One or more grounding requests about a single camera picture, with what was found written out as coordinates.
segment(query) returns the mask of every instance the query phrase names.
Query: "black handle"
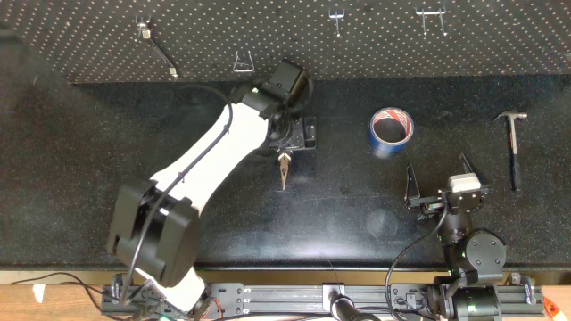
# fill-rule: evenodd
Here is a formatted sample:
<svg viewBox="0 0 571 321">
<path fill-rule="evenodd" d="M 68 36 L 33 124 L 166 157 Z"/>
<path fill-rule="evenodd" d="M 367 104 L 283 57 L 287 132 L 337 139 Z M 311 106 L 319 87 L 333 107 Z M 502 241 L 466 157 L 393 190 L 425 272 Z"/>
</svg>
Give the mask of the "black handle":
<svg viewBox="0 0 571 321">
<path fill-rule="evenodd" d="M 521 174 L 519 174 L 519 161 L 517 154 L 511 157 L 511 178 L 513 179 L 513 188 L 516 193 L 521 192 Z"/>
</svg>

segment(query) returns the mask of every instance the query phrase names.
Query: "white tape piece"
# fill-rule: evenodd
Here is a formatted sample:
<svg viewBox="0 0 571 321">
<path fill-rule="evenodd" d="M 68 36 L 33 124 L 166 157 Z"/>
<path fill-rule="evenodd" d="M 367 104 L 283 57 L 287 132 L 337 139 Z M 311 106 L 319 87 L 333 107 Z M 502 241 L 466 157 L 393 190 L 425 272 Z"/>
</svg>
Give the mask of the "white tape piece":
<svg viewBox="0 0 571 321">
<path fill-rule="evenodd" d="M 32 291 L 34 292 L 34 296 L 36 297 L 37 303 L 44 302 L 44 290 L 46 289 L 45 284 L 34 284 L 32 287 Z"/>
</svg>

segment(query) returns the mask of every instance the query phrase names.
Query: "black countertop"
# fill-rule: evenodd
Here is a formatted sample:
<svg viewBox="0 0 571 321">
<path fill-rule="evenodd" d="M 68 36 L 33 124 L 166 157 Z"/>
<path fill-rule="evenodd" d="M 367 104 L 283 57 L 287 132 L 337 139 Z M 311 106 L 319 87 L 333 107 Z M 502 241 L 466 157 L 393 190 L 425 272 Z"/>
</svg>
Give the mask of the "black countertop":
<svg viewBox="0 0 571 321">
<path fill-rule="evenodd" d="M 72 87 L 50 72 L 33 83 L 18 70 L 0 78 L 0 268 L 120 268 L 105 242 L 121 183 L 173 162 L 221 102 L 164 83 Z M 505 239 L 506 267 L 570 268 L 570 85 L 565 76 L 318 81 L 306 111 L 317 116 L 318 149 L 295 154 L 284 192 L 275 155 L 242 160 L 204 209 L 196 266 L 388 268 L 434 227 L 403 208 L 407 162 L 433 195 L 462 172 L 463 152 L 492 185 L 473 220 Z M 407 111 L 415 131 L 401 154 L 379 160 L 366 133 L 388 106 Z M 506 120 L 493 121 L 508 109 L 529 114 L 517 123 L 521 197 L 510 190 Z M 400 267 L 443 268 L 436 238 Z"/>
</svg>

